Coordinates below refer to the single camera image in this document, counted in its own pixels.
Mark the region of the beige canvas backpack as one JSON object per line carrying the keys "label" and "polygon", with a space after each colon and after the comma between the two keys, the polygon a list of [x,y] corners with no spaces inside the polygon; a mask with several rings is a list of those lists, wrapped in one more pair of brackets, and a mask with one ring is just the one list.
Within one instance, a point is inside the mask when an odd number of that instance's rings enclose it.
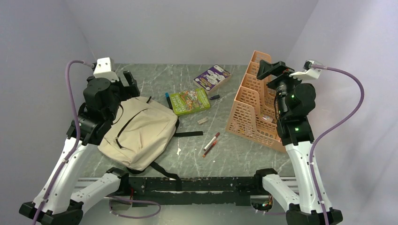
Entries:
{"label": "beige canvas backpack", "polygon": [[179,179],[167,172],[155,160],[173,137],[201,136],[202,131],[178,133],[178,116],[168,107],[146,97],[123,101],[98,149],[111,160],[125,166],[132,174],[151,167],[162,175]]}

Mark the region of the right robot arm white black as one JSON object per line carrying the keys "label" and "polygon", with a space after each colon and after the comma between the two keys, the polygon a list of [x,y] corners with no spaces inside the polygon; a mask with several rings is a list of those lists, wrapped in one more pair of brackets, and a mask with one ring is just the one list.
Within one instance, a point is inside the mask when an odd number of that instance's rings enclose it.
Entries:
{"label": "right robot arm white black", "polygon": [[340,210],[334,209],[323,187],[314,156],[314,135],[308,114],[315,108],[316,92],[308,80],[319,78],[320,70],[312,68],[313,60],[305,62],[303,72],[295,72],[282,61],[260,60],[257,79],[275,78],[267,87],[276,91],[277,133],[292,162],[298,193],[292,191],[274,170],[265,170],[255,179],[258,194],[269,192],[284,209],[289,225],[337,225],[343,221]]}

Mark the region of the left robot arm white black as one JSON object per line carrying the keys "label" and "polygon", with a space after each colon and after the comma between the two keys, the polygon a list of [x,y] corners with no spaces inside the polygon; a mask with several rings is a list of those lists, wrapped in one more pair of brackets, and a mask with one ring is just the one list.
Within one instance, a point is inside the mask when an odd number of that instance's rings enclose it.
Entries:
{"label": "left robot arm white black", "polygon": [[104,197],[129,191],[128,173],[116,167],[84,189],[74,191],[87,159],[111,129],[121,103],[140,95],[131,72],[124,71],[123,76],[127,85],[97,75],[87,79],[84,102],[74,110],[61,156],[40,193],[21,205],[21,215],[43,225],[77,225],[84,213]]}

